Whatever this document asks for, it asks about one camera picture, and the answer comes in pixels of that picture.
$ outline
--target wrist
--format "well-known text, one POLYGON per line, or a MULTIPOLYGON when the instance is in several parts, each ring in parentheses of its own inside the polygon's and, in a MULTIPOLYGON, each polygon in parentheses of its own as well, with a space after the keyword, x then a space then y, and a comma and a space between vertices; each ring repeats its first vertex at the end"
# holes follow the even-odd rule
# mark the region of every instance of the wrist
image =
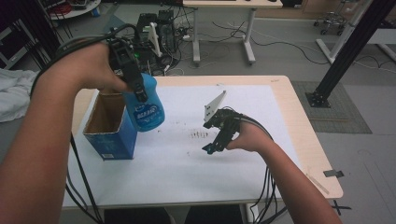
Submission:
POLYGON ((274 142, 272 139, 267 137, 261 140, 261 142, 258 145, 257 152, 260 155, 262 155, 262 157, 266 157, 277 148, 280 148, 279 145, 276 142, 274 142))
POLYGON ((77 80, 67 73, 49 69, 38 79, 34 92, 62 95, 74 99, 81 90, 77 80))

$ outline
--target cardboard box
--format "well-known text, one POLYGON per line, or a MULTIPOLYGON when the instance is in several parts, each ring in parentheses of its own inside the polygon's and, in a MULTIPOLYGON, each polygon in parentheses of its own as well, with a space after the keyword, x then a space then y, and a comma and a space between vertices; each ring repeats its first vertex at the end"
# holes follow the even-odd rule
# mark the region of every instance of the cardboard box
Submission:
POLYGON ((133 158, 137 131, 121 93, 99 92, 83 134, 105 161, 133 158))

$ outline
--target white cloth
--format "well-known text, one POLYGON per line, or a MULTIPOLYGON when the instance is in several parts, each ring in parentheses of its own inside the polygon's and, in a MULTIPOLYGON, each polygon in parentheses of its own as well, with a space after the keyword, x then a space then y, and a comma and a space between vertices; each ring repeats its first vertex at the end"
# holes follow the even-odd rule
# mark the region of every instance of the white cloth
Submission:
POLYGON ((0 68, 0 122, 21 118, 30 103, 30 89, 37 72, 0 68))

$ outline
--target black metal pole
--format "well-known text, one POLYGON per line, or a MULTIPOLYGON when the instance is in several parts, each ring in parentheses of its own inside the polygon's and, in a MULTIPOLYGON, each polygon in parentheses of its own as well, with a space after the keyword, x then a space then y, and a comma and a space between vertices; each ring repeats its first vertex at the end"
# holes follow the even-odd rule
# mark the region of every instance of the black metal pole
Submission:
POLYGON ((361 50, 373 36, 381 21, 383 21, 395 7, 395 4, 396 0, 373 0, 354 32, 335 58, 326 76, 322 79, 314 92, 306 93, 308 102, 312 107, 328 106, 327 99, 332 93, 332 90, 341 80, 349 66, 352 65, 359 53, 361 53, 361 50))

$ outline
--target table leg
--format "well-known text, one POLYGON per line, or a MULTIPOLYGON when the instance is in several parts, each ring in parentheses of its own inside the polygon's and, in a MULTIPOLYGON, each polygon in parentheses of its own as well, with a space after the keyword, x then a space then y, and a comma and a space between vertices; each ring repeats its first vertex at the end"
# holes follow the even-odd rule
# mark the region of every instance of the table leg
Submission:
POLYGON ((253 50, 250 45, 251 30, 253 29, 253 22, 254 22, 254 16, 256 14, 256 10, 257 8, 252 8, 249 12, 247 34, 244 36, 244 46, 245 46, 245 50, 247 51, 247 58, 250 64, 256 62, 256 58, 254 57, 253 50))
POLYGON ((194 37, 192 40, 192 60, 195 65, 199 65, 201 61, 201 54, 199 51, 199 36, 198 36, 198 8, 195 8, 193 11, 194 14, 194 37))

